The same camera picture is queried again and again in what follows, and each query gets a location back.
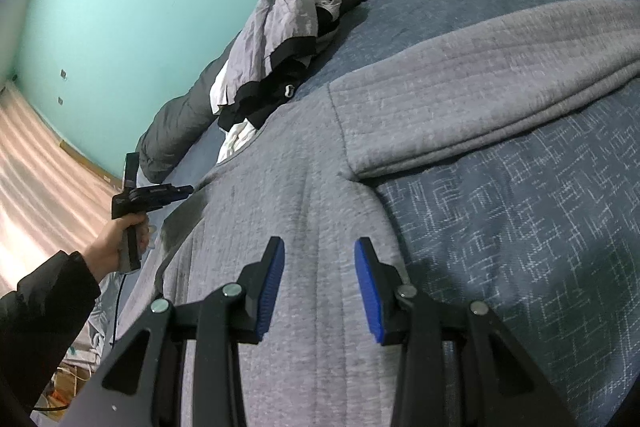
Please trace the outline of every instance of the curtain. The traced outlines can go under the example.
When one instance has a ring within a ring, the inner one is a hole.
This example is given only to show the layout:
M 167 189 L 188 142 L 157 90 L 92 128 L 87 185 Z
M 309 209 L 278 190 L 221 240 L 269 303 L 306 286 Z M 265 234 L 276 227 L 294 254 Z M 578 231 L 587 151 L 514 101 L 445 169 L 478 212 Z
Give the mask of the curtain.
M 111 217 L 114 188 L 59 143 L 7 83 L 0 94 L 0 296 L 58 250 L 82 250 Z

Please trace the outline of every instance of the gray blanket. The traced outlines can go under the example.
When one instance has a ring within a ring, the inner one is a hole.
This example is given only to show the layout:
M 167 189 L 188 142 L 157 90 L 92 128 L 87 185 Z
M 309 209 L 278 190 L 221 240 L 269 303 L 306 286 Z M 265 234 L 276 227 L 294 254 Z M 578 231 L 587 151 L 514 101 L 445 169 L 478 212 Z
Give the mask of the gray blanket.
M 342 0 L 258 0 L 210 92 L 218 124 L 260 129 L 334 37 Z
M 150 302 L 157 271 L 167 298 L 198 300 L 280 235 L 287 265 L 271 331 L 241 349 L 250 422 L 385 425 L 397 351 L 367 332 L 353 242 L 369 235 L 383 261 L 402 260 L 360 181 L 530 129 L 638 73 L 640 1 L 585 0 L 479 23 L 346 74 L 279 108 L 165 220 L 118 331 Z

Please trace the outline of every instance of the white fabric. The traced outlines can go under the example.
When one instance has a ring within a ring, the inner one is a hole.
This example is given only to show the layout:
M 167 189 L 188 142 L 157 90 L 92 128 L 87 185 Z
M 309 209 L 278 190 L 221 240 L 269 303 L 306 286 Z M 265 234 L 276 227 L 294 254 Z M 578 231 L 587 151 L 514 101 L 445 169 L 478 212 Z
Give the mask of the white fabric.
M 47 418 L 44 416 L 44 413 L 38 411 L 33 411 L 31 413 L 31 420 L 33 420 L 38 427 L 58 427 L 60 425 L 55 420 Z
M 95 328 L 87 321 L 74 343 L 66 350 L 63 362 L 95 373 L 100 365 L 100 354 L 104 347 L 104 338 L 98 340 L 96 336 Z
M 256 130 L 257 129 L 251 125 L 247 119 L 242 123 L 236 123 L 229 132 L 226 133 L 225 141 L 220 148 L 220 153 L 218 153 L 218 163 L 229 158 L 229 156 L 249 142 L 249 140 L 254 137 Z
M 216 75 L 216 81 L 211 86 L 211 90 L 209 91 L 209 100 L 211 103 L 211 111 L 213 114 L 218 114 L 220 109 L 222 109 L 223 105 L 229 104 L 229 99 L 226 94 L 226 66 L 229 61 L 225 62 L 225 65 L 222 66 L 220 73 Z

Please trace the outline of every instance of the bed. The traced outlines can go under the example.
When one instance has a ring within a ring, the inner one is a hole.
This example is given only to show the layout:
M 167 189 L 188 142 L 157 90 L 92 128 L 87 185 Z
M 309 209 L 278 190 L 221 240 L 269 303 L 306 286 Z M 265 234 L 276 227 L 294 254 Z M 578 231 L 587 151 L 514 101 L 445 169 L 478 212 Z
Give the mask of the bed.
M 558 1 L 366 0 L 344 14 L 294 100 L 419 42 Z M 530 132 L 367 181 L 412 281 L 442 301 L 487 301 L 585 427 L 606 425 L 640 372 L 639 98 L 632 80 Z M 207 126 L 164 182 L 198 183 L 223 139 Z M 175 206 L 152 223 L 160 228 Z M 102 320 L 117 283 L 104 285 Z M 121 305 L 135 285 L 129 277 Z M 125 308 L 118 331 L 132 319 Z

